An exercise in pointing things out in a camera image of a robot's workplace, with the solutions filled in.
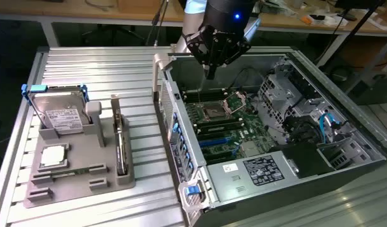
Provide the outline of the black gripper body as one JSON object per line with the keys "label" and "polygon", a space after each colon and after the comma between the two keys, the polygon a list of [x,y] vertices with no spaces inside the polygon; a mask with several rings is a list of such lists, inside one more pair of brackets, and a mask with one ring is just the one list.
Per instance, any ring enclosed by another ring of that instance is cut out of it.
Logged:
{"label": "black gripper body", "polygon": [[249,46],[255,34],[253,0],[209,0],[204,12],[205,47]]}

